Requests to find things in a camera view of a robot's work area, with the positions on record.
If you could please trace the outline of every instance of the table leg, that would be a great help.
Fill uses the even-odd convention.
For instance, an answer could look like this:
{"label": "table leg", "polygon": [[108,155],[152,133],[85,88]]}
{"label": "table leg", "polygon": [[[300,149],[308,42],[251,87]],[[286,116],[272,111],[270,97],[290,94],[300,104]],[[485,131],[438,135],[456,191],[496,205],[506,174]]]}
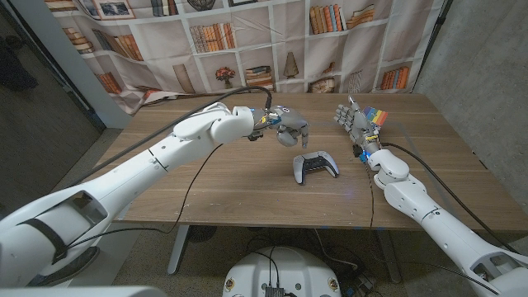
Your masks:
{"label": "table leg", "polygon": [[398,284],[402,281],[402,275],[399,272],[396,254],[394,253],[393,240],[390,237],[390,233],[389,231],[376,231],[376,233],[378,234],[379,245],[381,246],[385,261],[392,262],[385,263],[387,265],[387,270],[389,271],[390,280],[394,284]]}
{"label": "table leg", "polygon": [[187,233],[189,232],[189,225],[180,225],[176,234],[176,240],[174,241],[174,247],[172,248],[171,260],[168,263],[167,274],[176,274],[180,260],[182,259],[183,252],[185,251]]}

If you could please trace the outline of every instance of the bookshelf backdrop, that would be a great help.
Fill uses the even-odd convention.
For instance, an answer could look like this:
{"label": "bookshelf backdrop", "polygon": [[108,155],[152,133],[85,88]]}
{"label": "bookshelf backdrop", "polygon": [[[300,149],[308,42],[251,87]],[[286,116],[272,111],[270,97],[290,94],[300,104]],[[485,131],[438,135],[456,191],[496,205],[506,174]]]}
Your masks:
{"label": "bookshelf backdrop", "polygon": [[[410,92],[442,5],[215,0],[201,10],[208,7],[195,0],[44,1],[101,85],[129,113],[142,104],[145,89],[227,92],[215,76],[222,67],[235,71],[233,88],[260,84],[275,92],[310,92],[323,83],[327,87],[314,90]],[[266,72],[252,72],[261,66]]]}

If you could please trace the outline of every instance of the game controller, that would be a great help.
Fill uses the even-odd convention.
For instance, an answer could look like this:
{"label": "game controller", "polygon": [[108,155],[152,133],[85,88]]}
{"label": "game controller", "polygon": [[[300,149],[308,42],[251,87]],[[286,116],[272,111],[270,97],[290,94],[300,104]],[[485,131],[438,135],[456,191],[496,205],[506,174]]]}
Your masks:
{"label": "game controller", "polygon": [[339,169],[327,152],[318,151],[305,153],[294,158],[294,176],[297,183],[304,185],[306,171],[325,167],[333,177],[337,178]]}

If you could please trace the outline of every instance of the white robotic arm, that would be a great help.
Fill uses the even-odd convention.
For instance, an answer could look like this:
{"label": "white robotic arm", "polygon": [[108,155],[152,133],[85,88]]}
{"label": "white robotic arm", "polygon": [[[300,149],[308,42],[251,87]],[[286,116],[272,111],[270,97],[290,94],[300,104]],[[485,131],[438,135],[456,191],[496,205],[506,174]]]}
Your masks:
{"label": "white robotic arm", "polygon": [[359,105],[349,97],[351,108],[339,106],[334,117],[351,135],[355,154],[373,171],[376,186],[387,202],[419,223],[470,281],[479,296],[524,296],[528,291],[528,257],[510,252],[481,239],[457,218],[443,210],[425,186],[409,173],[409,166],[382,149],[372,125]]}
{"label": "white robotic arm", "polygon": [[175,125],[151,148],[101,177],[44,196],[0,221],[0,287],[19,287],[37,274],[47,276],[68,265],[96,239],[68,247],[104,232],[132,200],[182,164],[203,158],[215,143],[242,137],[255,140],[265,129],[277,129],[283,145],[308,143],[308,123],[283,106],[269,110],[215,103]]}

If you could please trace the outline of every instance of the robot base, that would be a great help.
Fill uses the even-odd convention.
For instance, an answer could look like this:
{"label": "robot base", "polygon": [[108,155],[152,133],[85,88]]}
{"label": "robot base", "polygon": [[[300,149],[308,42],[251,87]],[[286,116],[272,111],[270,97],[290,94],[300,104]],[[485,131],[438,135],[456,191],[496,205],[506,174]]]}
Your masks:
{"label": "robot base", "polygon": [[[258,252],[269,256],[272,247]],[[340,297],[335,273],[323,261],[295,247],[275,247],[271,258],[279,270],[280,288],[291,296]],[[270,282],[270,259],[252,252],[231,268],[224,282],[223,297],[267,296]],[[276,287],[277,274],[271,264],[271,286]]]}

